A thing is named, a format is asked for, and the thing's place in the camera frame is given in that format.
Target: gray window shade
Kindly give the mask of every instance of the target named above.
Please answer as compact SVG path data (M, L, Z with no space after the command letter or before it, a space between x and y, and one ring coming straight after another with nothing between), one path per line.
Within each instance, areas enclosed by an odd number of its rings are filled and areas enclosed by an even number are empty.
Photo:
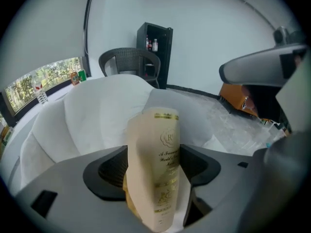
M46 64L84 55L87 0L27 0L0 43L0 90Z

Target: gray cushion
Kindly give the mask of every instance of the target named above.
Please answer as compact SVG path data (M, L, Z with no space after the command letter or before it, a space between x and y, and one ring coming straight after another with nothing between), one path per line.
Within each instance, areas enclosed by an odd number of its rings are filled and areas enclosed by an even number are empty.
M196 101L170 90L153 89L144 110L151 107L176 109L179 112L180 144L203 146L212 138L212 129Z

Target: gray tile floor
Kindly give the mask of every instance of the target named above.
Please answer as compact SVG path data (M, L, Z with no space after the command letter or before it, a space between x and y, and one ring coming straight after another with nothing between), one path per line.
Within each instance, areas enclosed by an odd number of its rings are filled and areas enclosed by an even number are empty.
M216 99L173 90L190 97L201 105L213 128L213 133L229 153L253 155L265 148L266 143L273 143L284 134L271 123L264 125L255 116L241 116L231 113Z

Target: gold decorative band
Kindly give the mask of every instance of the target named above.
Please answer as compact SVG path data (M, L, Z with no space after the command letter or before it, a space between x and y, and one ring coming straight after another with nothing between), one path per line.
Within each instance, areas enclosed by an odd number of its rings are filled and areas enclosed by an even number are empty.
M167 211L168 209L170 209L170 207L171 207L171 206L165 207L165 208L163 208L163 209L161 209L161 210L155 210L155 213L165 212L165 211Z
M174 178L174 179L171 179L171 180L169 180L168 182L165 182L165 183L155 184L155 188L167 186L167 185L170 185L170 184L174 184L177 180L178 180L177 178Z
M179 120L179 116L169 113L155 113L155 118L175 119Z

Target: water bottle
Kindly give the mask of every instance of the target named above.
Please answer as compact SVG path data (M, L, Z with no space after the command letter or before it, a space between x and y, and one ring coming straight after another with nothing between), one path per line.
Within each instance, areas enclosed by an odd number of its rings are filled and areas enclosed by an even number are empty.
M45 104L48 102L47 94L42 88L41 79L37 76L36 73L32 74L32 84L35 91L35 96L37 97L39 103Z

